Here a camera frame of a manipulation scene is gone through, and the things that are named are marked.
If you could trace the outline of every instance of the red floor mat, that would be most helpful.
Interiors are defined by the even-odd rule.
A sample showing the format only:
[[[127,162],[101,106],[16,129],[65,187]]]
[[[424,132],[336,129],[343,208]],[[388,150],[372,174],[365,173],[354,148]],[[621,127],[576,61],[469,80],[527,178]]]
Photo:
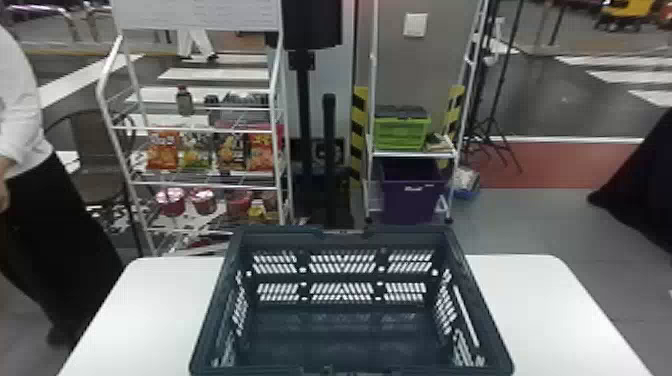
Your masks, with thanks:
[[[519,174],[509,159],[504,167],[493,153],[471,157],[485,188],[598,188],[602,186],[638,145],[512,143],[523,166]]]

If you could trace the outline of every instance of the light switch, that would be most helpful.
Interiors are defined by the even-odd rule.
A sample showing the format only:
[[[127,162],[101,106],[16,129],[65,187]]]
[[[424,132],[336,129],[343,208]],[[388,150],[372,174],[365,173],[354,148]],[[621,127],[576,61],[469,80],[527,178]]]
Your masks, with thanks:
[[[406,13],[404,36],[422,38],[427,33],[427,13]]]

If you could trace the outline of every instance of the purple bin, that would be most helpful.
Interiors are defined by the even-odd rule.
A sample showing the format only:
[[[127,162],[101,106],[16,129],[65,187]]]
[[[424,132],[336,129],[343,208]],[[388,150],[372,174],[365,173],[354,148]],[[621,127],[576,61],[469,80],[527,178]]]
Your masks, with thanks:
[[[431,222],[445,191],[434,159],[396,158],[382,163],[383,223],[416,225]]]

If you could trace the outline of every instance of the white table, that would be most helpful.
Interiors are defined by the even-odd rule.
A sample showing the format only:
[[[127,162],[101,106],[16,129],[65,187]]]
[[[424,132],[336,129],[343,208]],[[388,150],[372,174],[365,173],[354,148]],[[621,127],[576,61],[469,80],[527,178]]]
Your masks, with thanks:
[[[552,256],[469,256],[517,376],[651,376]],[[221,258],[133,262],[60,376],[188,376]]]

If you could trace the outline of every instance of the person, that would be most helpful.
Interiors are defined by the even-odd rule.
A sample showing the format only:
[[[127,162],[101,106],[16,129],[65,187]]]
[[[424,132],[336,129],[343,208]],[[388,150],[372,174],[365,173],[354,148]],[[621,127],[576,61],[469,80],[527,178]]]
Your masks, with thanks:
[[[217,60],[217,54],[212,48],[210,38],[203,29],[180,29],[177,31],[177,56],[180,59],[191,59],[191,48],[194,42],[209,62]]]
[[[74,346],[123,269],[45,139],[35,76],[0,27],[0,272],[52,322],[50,344]]]

